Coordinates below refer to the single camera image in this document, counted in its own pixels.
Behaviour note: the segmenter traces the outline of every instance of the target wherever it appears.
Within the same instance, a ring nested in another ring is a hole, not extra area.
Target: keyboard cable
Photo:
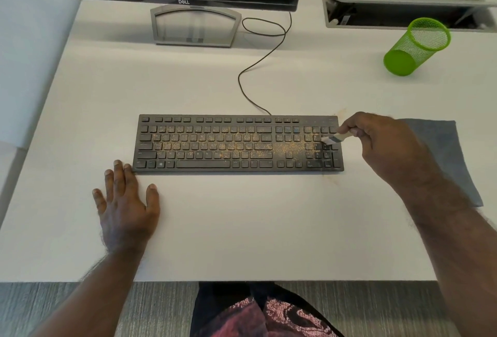
[[[260,105],[257,105],[256,103],[254,103],[247,95],[245,95],[245,92],[244,92],[244,89],[242,87],[242,83],[240,82],[240,76],[250,70],[251,68],[253,68],[254,66],[256,66],[257,64],[261,63],[265,58],[269,57],[270,54],[275,51],[277,48],[280,47],[281,44],[283,44],[283,42],[285,41],[285,38],[286,38],[286,34],[288,33],[288,31],[290,30],[290,28],[292,27],[292,13],[288,13],[290,15],[290,26],[288,27],[288,29],[286,30],[285,28],[283,28],[283,26],[279,23],[276,23],[274,21],[269,21],[269,20],[264,20],[264,19],[259,19],[259,18],[244,18],[242,20],[242,26],[244,27],[244,29],[249,32],[249,33],[252,33],[252,34],[255,34],[257,36],[265,36],[265,37],[282,37],[283,36],[283,39],[281,40],[281,42],[279,44],[276,45],[276,47],[271,50],[268,54],[266,54],[264,57],[262,57],[260,60],[258,60],[256,63],[250,65],[249,67],[247,67],[245,70],[241,71],[240,74],[238,74],[238,85],[240,86],[240,90],[241,92],[243,93],[243,95],[245,96],[245,98],[250,101],[253,105],[255,105],[256,107],[258,107],[259,109],[265,111],[267,114],[269,114],[270,116],[272,115],[267,109],[261,107]],[[270,23],[270,24],[273,24],[275,26],[278,26],[280,27],[282,30],[283,30],[283,33],[279,33],[279,34],[267,34],[267,33],[259,33],[259,32],[254,32],[254,31],[251,31],[250,29],[248,29],[246,26],[245,26],[245,20],[257,20],[257,21],[263,21],[264,23]]]

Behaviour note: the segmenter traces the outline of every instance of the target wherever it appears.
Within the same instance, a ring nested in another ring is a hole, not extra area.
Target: green cup
[[[416,19],[385,55],[383,63],[392,74],[411,75],[433,54],[448,47],[450,40],[449,30],[438,20]]]

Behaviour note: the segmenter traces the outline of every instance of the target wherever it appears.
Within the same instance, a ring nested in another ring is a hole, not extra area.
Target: monitor stand
[[[150,10],[158,45],[231,47],[242,15],[227,8],[160,6]]]

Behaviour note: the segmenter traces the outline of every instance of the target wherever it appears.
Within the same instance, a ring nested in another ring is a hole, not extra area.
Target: gray cloth
[[[480,193],[473,184],[459,144],[456,121],[402,119],[432,152],[445,175],[466,193],[475,207],[483,206]]]

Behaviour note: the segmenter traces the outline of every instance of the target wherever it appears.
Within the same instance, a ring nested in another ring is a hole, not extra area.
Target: black keyboard
[[[343,171],[336,116],[141,114],[133,170],[169,172]]]

